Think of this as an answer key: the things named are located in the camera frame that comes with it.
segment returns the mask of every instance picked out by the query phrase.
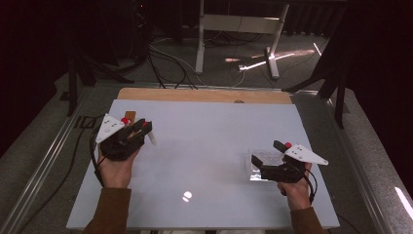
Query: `table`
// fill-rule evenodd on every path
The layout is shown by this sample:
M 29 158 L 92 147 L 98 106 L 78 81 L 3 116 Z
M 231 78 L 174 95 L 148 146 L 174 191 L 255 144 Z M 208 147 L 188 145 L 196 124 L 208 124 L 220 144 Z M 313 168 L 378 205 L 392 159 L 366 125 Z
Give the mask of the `table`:
M 291 228 L 286 198 L 276 184 L 249 181 L 247 174 L 248 149 L 273 149 L 274 139 L 311 148 L 287 94 L 126 88 L 109 114 L 121 118 L 126 110 L 153 121 L 158 142 L 147 140 L 134 162 L 128 229 Z M 337 227 L 319 167 L 312 171 L 319 184 L 313 205 L 321 225 Z M 90 164 L 67 228 L 88 224 L 99 191 Z
M 265 50 L 267 64 L 269 65 L 271 77 L 279 78 L 275 50 L 282 34 L 282 26 L 288 12 L 288 4 L 282 6 L 279 18 L 254 18 L 240 16 L 211 15 L 204 13 L 204 0 L 201 0 L 199 43 L 195 71 L 203 73 L 204 66 L 204 30 L 237 31 L 251 33 L 274 34 L 274 41 L 271 47 Z

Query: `black curtain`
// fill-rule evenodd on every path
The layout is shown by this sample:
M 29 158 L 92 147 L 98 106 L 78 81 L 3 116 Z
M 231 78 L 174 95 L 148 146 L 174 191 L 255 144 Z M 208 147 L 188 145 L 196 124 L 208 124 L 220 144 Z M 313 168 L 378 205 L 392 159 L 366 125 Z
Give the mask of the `black curtain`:
M 54 81 L 67 67 L 54 19 L 37 1 L 3 1 L 0 16 L 1 157 L 56 93 Z
M 380 2 L 376 24 L 354 56 L 347 87 L 352 89 L 395 169 L 413 194 L 412 1 Z

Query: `hand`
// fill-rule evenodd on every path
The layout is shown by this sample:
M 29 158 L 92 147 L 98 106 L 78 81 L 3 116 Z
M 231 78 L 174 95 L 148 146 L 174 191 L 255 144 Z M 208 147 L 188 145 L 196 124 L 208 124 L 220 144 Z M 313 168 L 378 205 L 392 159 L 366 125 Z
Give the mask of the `hand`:
M 306 163 L 305 167 L 309 171 L 312 164 Z M 309 184 L 305 178 L 301 178 L 296 183 L 279 182 L 277 184 L 280 192 L 286 194 L 288 206 L 291 211 L 303 210 L 311 207 L 309 198 Z
M 102 176 L 104 187 L 107 188 L 128 188 L 131 182 L 131 167 L 133 160 L 137 156 L 140 148 L 125 161 L 112 161 L 104 158 L 99 146 L 99 157 L 97 162 Z

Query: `brown sleeve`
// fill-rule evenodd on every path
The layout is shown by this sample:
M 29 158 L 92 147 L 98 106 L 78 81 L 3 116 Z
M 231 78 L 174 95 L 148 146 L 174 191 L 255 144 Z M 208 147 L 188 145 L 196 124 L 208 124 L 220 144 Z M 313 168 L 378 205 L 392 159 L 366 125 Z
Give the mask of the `brown sleeve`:
M 102 188 L 94 218 L 83 233 L 125 233 L 130 200 L 130 189 Z
M 312 207 L 291 212 L 291 223 L 296 234 L 324 234 Z

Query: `white plastic piece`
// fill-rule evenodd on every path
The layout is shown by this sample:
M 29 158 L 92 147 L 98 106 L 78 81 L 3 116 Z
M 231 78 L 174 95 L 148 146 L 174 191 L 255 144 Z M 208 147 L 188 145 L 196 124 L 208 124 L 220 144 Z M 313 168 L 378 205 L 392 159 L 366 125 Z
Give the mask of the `white plastic piece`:
M 99 133 L 97 133 L 96 143 L 101 143 L 124 127 L 124 122 L 119 121 L 108 114 L 105 114 L 102 125 L 99 129 Z
M 155 139 L 154 134 L 153 134 L 152 132 L 150 132 L 150 133 L 148 134 L 148 136 L 149 136 L 149 139 L 151 140 L 151 143 L 156 146 L 156 139 Z
M 305 163 L 328 165 L 328 161 L 301 144 L 294 144 L 285 151 L 285 155 Z

